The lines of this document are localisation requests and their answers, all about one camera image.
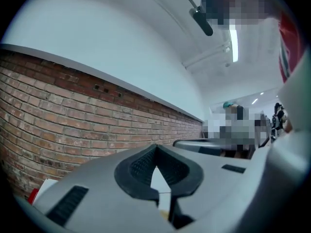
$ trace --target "black rubber pad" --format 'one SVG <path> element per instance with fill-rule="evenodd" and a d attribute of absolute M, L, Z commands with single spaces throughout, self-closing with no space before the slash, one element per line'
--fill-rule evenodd
<path fill-rule="evenodd" d="M 64 226 L 80 204 L 88 189 L 75 185 L 47 214 L 47 217 L 60 226 Z"/>
<path fill-rule="evenodd" d="M 232 166 L 228 164 L 222 166 L 222 168 L 236 173 L 244 173 L 246 170 L 244 167 Z"/>

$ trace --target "red object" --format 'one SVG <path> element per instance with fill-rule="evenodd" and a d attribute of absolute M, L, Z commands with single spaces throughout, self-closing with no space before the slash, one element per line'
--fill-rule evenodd
<path fill-rule="evenodd" d="M 302 57 L 306 42 L 298 28 L 284 13 L 282 13 L 279 23 L 279 31 L 281 33 L 279 66 L 283 81 L 286 82 Z"/>
<path fill-rule="evenodd" d="M 35 199 L 35 197 L 37 196 L 37 194 L 38 194 L 38 191 L 39 191 L 39 189 L 37 189 L 37 188 L 34 188 L 33 189 L 33 191 L 31 192 L 31 194 L 30 194 L 30 196 L 29 196 L 29 198 L 28 198 L 28 203 L 29 204 L 33 204 L 33 202 L 34 202 L 34 199 Z"/>

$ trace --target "fluorescent light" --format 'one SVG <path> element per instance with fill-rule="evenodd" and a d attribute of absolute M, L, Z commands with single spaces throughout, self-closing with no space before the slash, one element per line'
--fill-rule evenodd
<path fill-rule="evenodd" d="M 230 25 L 230 37 L 231 37 L 231 45 L 232 45 L 232 61 L 237 62 L 239 59 L 239 44 L 238 44 L 238 35 L 235 30 L 235 25 Z"/>
<path fill-rule="evenodd" d="M 258 99 L 255 99 L 254 102 L 252 102 L 252 104 L 256 103 L 257 100 L 258 100 Z"/>

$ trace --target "brick wall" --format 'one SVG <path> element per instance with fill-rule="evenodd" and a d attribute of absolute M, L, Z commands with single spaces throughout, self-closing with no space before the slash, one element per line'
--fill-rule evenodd
<path fill-rule="evenodd" d="M 92 158 L 201 132 L 201 122 L 112 83 L 0 52 L 1 164 L 22 196 Z"/>

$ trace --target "white machine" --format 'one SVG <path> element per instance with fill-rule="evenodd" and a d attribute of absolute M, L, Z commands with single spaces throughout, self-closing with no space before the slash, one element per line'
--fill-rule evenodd
<path fill-rule="evenodd" d="M 18 202 L 46 232 L 261 231 L 306 177 L 310 139 L 309 132 L 288 134 L 251 160 L 162 145 L 130 149 L 80 166 L 34 207 Z M 150 187 L 155 166 L 172 191 L 169 220 Z"/>

